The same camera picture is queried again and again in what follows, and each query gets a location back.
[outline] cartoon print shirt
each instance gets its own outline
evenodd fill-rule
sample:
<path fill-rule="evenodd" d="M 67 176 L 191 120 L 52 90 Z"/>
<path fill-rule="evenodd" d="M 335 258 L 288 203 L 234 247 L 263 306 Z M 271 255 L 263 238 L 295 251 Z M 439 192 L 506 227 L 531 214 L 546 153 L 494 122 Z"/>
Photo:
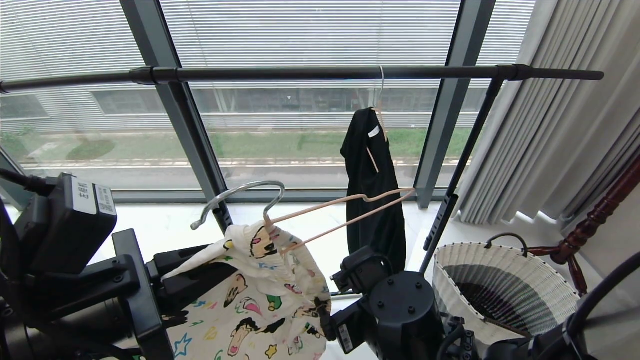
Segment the cartoon print shirt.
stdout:
<path fill-rule="evenodd" d="M 326 348 L 315 298 L 331 311 L 326 280 L 301 242 L 263 222 L 232 225 L 165 278 L 212 261 L 238 271 L 185 310 L 187 324 L 169 328 L 176 359 L 318 360 Z"/>

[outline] black garment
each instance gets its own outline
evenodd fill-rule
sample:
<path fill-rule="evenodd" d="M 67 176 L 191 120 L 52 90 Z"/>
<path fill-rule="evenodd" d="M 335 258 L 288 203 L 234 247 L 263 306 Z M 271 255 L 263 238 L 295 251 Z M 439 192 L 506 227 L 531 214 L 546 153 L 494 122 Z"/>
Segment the black garment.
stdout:
<path fill-rule="evenodd" d="M 367 148 L 376 160 L 379 173 L 376 173 Z M 347 196 L 363 193 L 368 197 L 375 197 L 398 189 L 389 143 L 385 141 L 376 112 L 371 108 L 358 110 L 353 115 L 340 153 L 346 162 L 349 176 Z M 400 195 L 395 194 L 376 202 L 366 202 L 362 199 L 349 201 L 347 221 L 399 198 Z M 375 252 L 389 258 L 394 272 L 404 270 L 406 238 L 402 204 L 395 204 L 348 225 L 347 241 L 350 254 L 370 245 Z"/>

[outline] metal hook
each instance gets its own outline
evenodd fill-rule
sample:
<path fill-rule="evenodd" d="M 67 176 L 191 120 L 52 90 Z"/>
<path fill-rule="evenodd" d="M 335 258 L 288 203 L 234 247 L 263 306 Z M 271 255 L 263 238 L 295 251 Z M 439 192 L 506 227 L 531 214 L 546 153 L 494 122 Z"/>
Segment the metal hook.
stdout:
<path fill-rule="evenodd" d="M 379 67 L 380 67 L 380 74 L 382 75 L 382 86 L 380 87 L 380 93 L 378 94 L 378 100 L 376 101 L 374 106 L 377 106 L 378 103 L 382 101 L 382 90 L 385 89 L 385 69 L 382 68 L 382 65 L 379 65 Z"/>
<path fill-rule="evenodd" d="M 196 230 L 202 224 L 204 224 L 207 221 L 207 215 L 209 214 L 209 212 L 211 212 L 211 210 L 213 210 L 213 209 L 218 209 L 218 204 L 223 202 L 227 198 L 229 198 L 231 195 L 233 195 L 235 193 L 243 192 L 243 191 L 245 191 L 247 189 L 250 189 L 250 188 L 255 188 L 255 187 L 258 187 L 258 186 L 267 186 L 267 185 L 277 186 L 277 187 L 280 188 L 280 193 L 278 194 L 278 196 L 276 196 L 275 199 L 273 199 L 264 208 L 264 211 L 262 212 L 263 217 L 267 218 L 267 212 L 269 210 L 271 210 L 271 208 L 273 206 L 275 206 L 275 204 L 278 204 L 280 202 L 280 200 L 282 200 L 282 198 L 284 197 L 285 188 L 284 188 L 284 184 L 281 183 L 280 181 L 271 181 L 271 180 L 254 181 L 252 183 L 247 183 L 247 184 L 238 186 L 237 188 L 233 188 L 231 190 L 227 190 L 227 191 L 221 193 L 220 195 L 216 196 L 215 198 L 213 198 L 211 201 L 209 201 L 207 203 L 207 205 L 202 210 L 202 215 L 200 216 L 200 220 L 198 220 L 198 221 L 194 222 L 193 224 L 191 224 L 191 230 Z"/>

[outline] curtain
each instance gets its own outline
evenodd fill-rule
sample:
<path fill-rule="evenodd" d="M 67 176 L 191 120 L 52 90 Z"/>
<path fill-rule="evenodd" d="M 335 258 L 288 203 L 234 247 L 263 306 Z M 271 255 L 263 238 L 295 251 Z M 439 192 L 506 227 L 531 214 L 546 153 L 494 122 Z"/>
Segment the curtain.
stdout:
<path fill-rule="evenodd" d="M 459 219 L 570 221 L 640 146 L 640 1 L 538 1 L 518 62 L 601 70 L 601 81 L 504 86 L 460 188 Z"/>

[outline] wicker basket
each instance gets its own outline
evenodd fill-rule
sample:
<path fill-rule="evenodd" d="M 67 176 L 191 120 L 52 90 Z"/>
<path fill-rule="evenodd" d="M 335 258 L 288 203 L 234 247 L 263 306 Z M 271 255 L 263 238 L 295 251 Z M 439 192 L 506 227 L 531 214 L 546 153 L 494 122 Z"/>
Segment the wicker basket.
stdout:
<path fill-rule="evenodd" d="M 511 235 L 524 248 L 492 246 Z M 461 316 L 485 345 L 553 329 L 575 312 L 578 294 L 516 234 L 457 243 L 435 252 L 433 287 L 441 311 Z"/>

